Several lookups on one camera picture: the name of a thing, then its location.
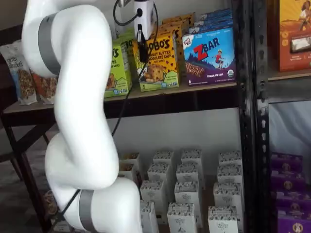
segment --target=purple snack box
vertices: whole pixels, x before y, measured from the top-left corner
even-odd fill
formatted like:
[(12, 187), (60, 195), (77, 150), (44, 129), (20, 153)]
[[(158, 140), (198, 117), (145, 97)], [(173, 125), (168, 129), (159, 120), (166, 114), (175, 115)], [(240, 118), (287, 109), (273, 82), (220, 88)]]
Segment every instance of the purple snack box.
[(302, 172), (302, 161), (301, 155), (272, 152), (270, 166), (274, 170)]
[(311, 212), (292, 211), (288, 209), (277, 210), (278, 233), (310, 233)]
[(311, 192), (276, 192), (276, 206), (296, 211), (311, 211)]
[(303, 173), (288, 171), (271, 171), (271, 187), (279, 190), (306, 190), (306, 179)]

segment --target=black cable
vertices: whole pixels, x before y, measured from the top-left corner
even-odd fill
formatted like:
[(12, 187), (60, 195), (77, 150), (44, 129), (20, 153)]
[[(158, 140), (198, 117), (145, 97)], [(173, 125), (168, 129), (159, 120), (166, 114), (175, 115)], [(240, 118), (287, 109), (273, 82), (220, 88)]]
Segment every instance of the black cable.
[[(116, 7), (117, 7), (117, 4), (118, 4), (118, 3), (119, 3), (119, 0), (116, 1), (116, 4), (115, 4), (115, 6), (114, 6), (114, 8), (113, 8), (113, 18), (114, 18), (114, 20), (116, 21), (117, 24), (118, 24), (118, 21), (117, 21), (116, 18), (115, 18), (115, 10), (116, 10)], [(156, 31), (155, 31), (155, 38), (154, 38), (154, 44), (155, 44), (156, 38), (157, 38), (157, 31), (158, 31), (158, 28), (159, 28), (159, 17), (158, 17), (158, 14), (157, 14), (157, 9), (156, 9), (156, 4), (155, 4), (155, 3), (154, 3), (154, 8), (155, 8), (155, 15), (156, 15)], [(132, 22), (135, 18), (137, 18), (137, 17), (138, 17), (138, 14), (136, 14), (130, 21), (126, 22), (126, 24), (131, 23), (131, 22)], [(142, 75), (142, 73), (143, 73), (143, 71), (144, 71), (146, 65), (148, 64), (148, 60), (149, 60), (149, 57), (150, 57), (150, 55), (151, 55), (151, 52), (152, 52), (153, 48), (154, 48), (154, 46), (151, 47), (151, 49), (150, 49), (150, 51), (149, 51), (149, 54), (148, 54), (147, 61), (145, 62), (145, 64), (144, 64), (144, 66), (143, 66), (143, 68), (142, 68), (142, 70), (141, 70), (141, 72), (140, 72), (138, 78), (141, 77), (141, 75)], [(112, 132), (112, 136), (114, 136), (114, 134), (116, 133), (116, 130), (117, 130), (118, 126), (119, 126), (119, 123), (120, 123), (120, 121), (121, 121), (121, 118), (122, 118), (123, 113), (124, 113), (124, 110), (125, 110), (126, 102), (127, 102), (127, 100), (128, 100), (128, 97), (129, 97), (129, 95), (130, 95), (132, 89), (133, 89), (133, 86), (131, 87), (131, 89), (129, 90), (129, 92), (127, 93), (127, 95), (126, 95), (126, 97), (125, 97), (125, 100), (124, 100), (124, 102), (123, 102), (123, 106), (122, 106), (122, 109), (121, 109), (121, 112), (120, 112), (120, 115), (119, 115), (119, 119), (118, 119), (118, 121), (117, 121), (117, 124), (116, 124), (116, 126), (115, 126), (113, 132)], [(72, 198), (69, 200), (69, 202), (68, 202), (68, 204), (66, 205), (66, 207), (63, 209), (63, 211), (59, 214), (58, 218), (57, 218), (57, 219), (55, 220), (55, 222), (52, 224), (52, 226), (51, 226), (50, 230), (48, 231), (48, 233), (52, 233), (52, 232), (53, 232), (54, 227), (56, 226), (57, 223), (60, 222), (61, 217), (64, 216), (65, 212), (66, 212), (67, 209), (70, 207), (71, 203), (74, 201), (74, 199), (77, 197), (77, 195), (79, 194), (80, 191), (81, 191), (81, 190), (78, 189), (78, 190), (74, 193), (74, 195), (73, 195)]]

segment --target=blue snack box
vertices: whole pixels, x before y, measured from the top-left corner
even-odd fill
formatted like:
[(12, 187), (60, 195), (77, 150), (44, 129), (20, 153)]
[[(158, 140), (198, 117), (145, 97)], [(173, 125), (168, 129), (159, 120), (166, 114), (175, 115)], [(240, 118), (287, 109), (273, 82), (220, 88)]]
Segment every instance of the blue snack box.
[(233, 21), (231, 20), (231, 21), (225, 21), (219, 24), (204, 25), (204, 26), (189, 28), (188, 32), (189, 34), (197, 34), (201, 32), (211, 31), (211, 30), (225, 28), (225, 27), (232, 27), (232, 26), (233, 26)]
[(215, 24), (215, 23), (219, 23), (219, 22), (224, 22), (227, 20), (232, 20), (232, 14), (229, 14), (229, 15), (223, 16), (223, 17), (210, 18), (207, 20), (196, 21), (193, 23), (193, 25), (194, 25), (194, 27), (198, 27), (198, 26), (203, 26), (203, 25), (210, 25), (210, 24)]
[(235, 81), (232, 27), (185, 35), (183, 48), (190, 86)]
[(232, 11), (230, 8), (224, 9), (224, 10), (218, 10), (218, 11), (213, 11), (210, 13), (206, 13), (206, 14), (202, 14), (197, 18), (197, 21), (200, 20), (206, 20), (209, 18), (215, 18), (215, 17), (222, 17), (222, 16), (226, 16), (232, 14)]

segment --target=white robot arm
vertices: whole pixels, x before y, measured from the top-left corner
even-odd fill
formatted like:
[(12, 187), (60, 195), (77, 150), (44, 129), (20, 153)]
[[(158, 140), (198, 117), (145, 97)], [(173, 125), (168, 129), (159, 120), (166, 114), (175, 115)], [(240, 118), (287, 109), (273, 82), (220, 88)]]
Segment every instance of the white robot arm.
[(60, 133), (48, 145), (46, 175), (61, 210), (82, 190), (65, 213), (74, 228), (141, 233), (139, 191), (117, 178), (118, 154), (103, 111), (112, 42), (94, 2), (28, 0), (25, 58), (35, 73), (59, 76), (54, 111)]

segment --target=granola bag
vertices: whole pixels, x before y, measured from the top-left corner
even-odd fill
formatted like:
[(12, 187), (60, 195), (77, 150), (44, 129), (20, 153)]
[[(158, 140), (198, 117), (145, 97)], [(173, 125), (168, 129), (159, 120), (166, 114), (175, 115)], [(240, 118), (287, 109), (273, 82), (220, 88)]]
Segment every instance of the granola bag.
[(15, 83), (16, 94), (21, 105), (37, 102), (33, 78), (22, 53), (21, 41), (0, 47)]

